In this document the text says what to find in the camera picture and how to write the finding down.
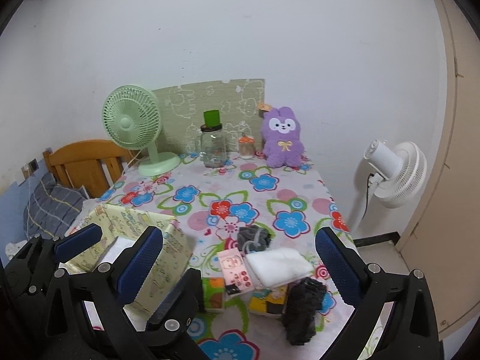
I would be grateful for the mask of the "black plastic bag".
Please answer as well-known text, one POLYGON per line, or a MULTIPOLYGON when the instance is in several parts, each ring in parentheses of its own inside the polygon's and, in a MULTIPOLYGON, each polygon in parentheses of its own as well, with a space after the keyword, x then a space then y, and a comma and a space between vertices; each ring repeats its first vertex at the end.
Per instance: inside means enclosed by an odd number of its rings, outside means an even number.
POLYGON ((311 278, 304 278, 291 287, 282 317, 286 339, 291 345, 304 345, 315 336, 315 314, 321 309, 326 293, 327 287, 311 278))

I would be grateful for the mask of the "pink wet wipes pack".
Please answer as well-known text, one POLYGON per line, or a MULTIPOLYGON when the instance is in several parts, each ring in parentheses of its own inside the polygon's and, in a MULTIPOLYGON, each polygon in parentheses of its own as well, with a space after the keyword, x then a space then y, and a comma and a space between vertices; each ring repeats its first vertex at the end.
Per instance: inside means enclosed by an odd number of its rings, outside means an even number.
POLYGON ((234 297, 254 289, 253 281, 238 250, 224 250, 217 254, 228 296, 234 297))

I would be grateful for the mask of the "yellow cartoon tissue pack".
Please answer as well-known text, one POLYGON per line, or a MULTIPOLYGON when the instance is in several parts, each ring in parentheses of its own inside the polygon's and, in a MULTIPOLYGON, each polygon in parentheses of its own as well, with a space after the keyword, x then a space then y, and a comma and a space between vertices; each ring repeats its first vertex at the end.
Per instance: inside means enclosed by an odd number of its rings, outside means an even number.
POLYGON ((257 289, 250 298, 248 310, 253 314, 279 319, 287 303, 288 286, 257 289))

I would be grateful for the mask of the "blue plaid pillow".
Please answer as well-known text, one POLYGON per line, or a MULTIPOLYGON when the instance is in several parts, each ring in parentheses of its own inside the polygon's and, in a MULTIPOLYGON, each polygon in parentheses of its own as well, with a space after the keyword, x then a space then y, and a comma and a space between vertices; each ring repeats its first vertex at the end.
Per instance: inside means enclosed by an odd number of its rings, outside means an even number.
POLYGON ((36 235, 46 239, 63 238, 82 211, 85 200, 80 189, 62 186, 51 173, 44 174, 24 208, 26 238, 36 235))

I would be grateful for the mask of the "yellow fabric storage box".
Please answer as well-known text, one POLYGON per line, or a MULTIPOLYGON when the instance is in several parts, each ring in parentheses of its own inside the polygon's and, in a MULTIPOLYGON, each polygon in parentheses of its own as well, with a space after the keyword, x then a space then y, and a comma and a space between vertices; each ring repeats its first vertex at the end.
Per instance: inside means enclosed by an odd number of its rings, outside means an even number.
POLYGON ((68 236, 90 224, 102 229, 100 241, 66 262, 75 273, 91 272, 107 255, 128 241, 118 254, 113 272, 115 298, 129 311, 150 317, 179 281, 192 255, 193 242, 182 232, 176 217, 116 205, 97 204, 68 236))

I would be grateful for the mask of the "green tissue pack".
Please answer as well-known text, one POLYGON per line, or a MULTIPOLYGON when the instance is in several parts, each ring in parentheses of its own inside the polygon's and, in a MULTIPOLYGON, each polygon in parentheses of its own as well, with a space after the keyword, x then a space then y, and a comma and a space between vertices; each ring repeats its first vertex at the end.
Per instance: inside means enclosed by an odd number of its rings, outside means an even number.
POLYGON ((202 292, 205 310, 221 312, 224 310, 224 279, 221 277, 202 277, 202 292))

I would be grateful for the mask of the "beige door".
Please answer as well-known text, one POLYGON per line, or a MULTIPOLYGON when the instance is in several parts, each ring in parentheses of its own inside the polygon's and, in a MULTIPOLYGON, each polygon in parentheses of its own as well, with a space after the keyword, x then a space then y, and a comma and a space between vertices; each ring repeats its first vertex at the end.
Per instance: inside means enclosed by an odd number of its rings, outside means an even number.
POLYGON ((430 178, 396 249, 426 276, 443 340, 479 316, 479 36, 457 0, 434 0, 446 111, 430 178))

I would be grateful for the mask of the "wooden bed headboard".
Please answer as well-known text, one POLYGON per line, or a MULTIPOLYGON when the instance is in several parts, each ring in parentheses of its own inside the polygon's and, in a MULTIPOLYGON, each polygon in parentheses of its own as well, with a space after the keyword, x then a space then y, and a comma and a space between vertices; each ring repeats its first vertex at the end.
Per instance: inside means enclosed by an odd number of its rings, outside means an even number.
POLYGON ((85 187, 90 197, 101 197, 117 182, 124 163, 134 154, 109 140, 78 141, 53 151, 43 152, 48 172, 68 188, 85 187))

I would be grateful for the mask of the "white folded towel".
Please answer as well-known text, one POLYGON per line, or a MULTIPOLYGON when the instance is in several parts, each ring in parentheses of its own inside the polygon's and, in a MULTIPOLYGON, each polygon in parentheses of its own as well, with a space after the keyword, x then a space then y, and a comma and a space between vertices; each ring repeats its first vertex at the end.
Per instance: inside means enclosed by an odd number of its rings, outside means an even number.
POLYGON ((292 248, 249 253, 246 259, 261 285, 268 289, 309 277, 314 271, 312 264, 292 248))

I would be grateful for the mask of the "white standing fan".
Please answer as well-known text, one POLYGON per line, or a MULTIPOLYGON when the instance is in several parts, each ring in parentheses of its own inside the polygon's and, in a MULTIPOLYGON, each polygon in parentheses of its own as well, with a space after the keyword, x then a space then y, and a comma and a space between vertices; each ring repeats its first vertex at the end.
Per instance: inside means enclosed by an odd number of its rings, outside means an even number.
POLYGON ((363 159, 373 171, 366 179, 364 211, 355 213, 351 230, 356 230, 366 217, 373 198, 387 209, 404 206, 419 194, 427 174, 425 154, 412 141, 401 142, 391 149, 385 141, 373 140, 363 159))

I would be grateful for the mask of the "floral tablecloth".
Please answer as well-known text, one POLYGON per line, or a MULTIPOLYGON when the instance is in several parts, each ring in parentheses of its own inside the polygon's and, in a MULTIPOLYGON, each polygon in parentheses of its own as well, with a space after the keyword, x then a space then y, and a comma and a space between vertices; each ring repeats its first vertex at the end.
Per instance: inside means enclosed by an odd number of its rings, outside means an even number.
POLYGON ((144 177, 128 171, 100 199, 84 205, 76 225, 84 225, 91 211, 107 213, 118 224, 174 215, 195 242, 191 267, 209 278, 221 276, 219 252, 233 249, 240 228, 248 225, 265 229, 272 247, 298 250, 312 264, 313 277, 327 292, 310 342, 293 346, 280 320, 253 314, 249 306, 257 294, 251 292, 227 297, 223 310, 198 314, 191 323, 190 336, 212 359, 318 359, 352 314, 317 255, 314 236, 327 226, 346 246, 354 242, 307 158, 298 167, 273 169, 261 154, 249 160, 232 155, 222 168, 209 169, 198 156, 188 154, 164 175, 144 177))

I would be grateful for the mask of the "green desk fan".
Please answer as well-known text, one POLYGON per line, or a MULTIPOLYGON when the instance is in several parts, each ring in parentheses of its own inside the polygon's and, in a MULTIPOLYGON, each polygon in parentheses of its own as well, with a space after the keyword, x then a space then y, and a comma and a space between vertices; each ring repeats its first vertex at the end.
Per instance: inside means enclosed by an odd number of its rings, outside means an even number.
POLYGON ((180 165, 177 154, 157 148, 163 127, 160 102, 148 89, 123 85, 113 90, 103 104, 102 122, 107 135, 118 146, 148 152, 148 157, 138 165, 142 176, 159 176, 180 165))

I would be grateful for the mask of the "glass jar green lid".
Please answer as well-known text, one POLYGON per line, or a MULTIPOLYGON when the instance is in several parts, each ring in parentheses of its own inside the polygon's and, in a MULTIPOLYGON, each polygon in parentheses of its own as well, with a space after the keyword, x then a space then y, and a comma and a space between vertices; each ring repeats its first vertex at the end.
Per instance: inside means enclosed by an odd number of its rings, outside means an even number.
POLYGON ((195 140, 196 153, 205 167, 221 168, 227 162, 227 141, 219 110, 203 113, 203 125, 195 140))

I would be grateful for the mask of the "purple plush bunny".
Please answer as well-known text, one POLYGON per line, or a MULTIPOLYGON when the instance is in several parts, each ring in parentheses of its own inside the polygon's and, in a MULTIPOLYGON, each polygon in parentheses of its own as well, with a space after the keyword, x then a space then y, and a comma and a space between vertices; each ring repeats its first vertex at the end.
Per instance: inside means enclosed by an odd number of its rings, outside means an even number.
POLYGON ((300 167, 304 145, 300 141, 301 127, 288 106, 272 108, 264 114, 260 129, 266 163, 271 168, 300 167))

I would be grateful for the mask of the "cotton swab jar orange lid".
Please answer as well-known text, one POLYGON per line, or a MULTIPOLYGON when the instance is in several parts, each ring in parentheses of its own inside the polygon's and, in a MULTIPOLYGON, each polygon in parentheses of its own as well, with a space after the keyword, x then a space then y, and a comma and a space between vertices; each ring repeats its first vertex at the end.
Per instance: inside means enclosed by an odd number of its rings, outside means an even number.
POLYGON ((252 136, 242 134, 238 139, 238 152, 241 158, 253 158, 256 152, 255 139, 252 136))

